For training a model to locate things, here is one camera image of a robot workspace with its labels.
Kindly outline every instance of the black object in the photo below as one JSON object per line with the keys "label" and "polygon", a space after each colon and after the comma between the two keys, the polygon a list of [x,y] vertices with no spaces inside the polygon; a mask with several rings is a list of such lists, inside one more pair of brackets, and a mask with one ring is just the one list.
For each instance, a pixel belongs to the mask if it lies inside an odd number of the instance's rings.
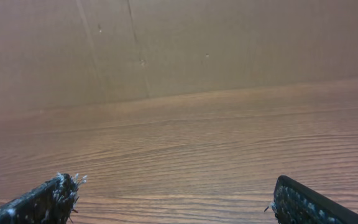
{"label": "black object", "polygon": [[284,175],[271,207],[281,224],[358,224],[358,214]]}
{"label": "black object", "polygon": [[86,176],[78,181],[78,174],[70,177],[59,174],[20,198],[0,207],[0,224],[66,223],[78,200],[78,187],[86,182]]}

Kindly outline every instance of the floor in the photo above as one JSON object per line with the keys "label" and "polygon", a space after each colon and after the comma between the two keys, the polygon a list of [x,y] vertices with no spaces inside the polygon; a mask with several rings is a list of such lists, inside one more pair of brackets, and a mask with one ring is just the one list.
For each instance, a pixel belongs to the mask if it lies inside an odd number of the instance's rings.
{"label": "floor", "polygon": [[283,174],[358,213],[358,77],[0,116],[0,205],[58,171],[74,223],[276,223]]}

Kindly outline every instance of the wooden floor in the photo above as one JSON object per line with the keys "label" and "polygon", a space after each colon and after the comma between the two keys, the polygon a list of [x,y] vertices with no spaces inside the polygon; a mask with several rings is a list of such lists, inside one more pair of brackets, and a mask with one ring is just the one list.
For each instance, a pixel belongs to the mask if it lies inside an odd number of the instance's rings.
{"label": "wooden floor", "polygon": [[276,223],[285,174],[358,213],[358,78],[0,116],[0,205],[87,174],[75,223]]}

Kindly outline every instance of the brown cardboard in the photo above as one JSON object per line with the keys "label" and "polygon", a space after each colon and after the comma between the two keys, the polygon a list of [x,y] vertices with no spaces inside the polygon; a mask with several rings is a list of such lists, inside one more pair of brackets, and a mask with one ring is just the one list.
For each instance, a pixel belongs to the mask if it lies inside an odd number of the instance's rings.
{"label": "brown cardboard", "polygon": [[104,101],[75,0],[0,1],[0,113]]}
{"label": "brown cardboard", "polygon": [[358,75],[358,1],[129,2],[151,96]]}
{"label": "brown cardboard", "polygon": [[82,4],[108,101],[147,97],[140,48],[135,42],[126,0],[78,0]]}

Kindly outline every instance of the cardboard wall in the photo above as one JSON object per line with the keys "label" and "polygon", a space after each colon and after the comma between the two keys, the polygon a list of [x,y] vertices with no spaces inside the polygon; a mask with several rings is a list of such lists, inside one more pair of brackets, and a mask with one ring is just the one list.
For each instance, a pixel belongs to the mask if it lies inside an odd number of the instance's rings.
{"label": "cardboard wall", "polygon": [[0,0],[0,114],[358,76],[358,1]]}

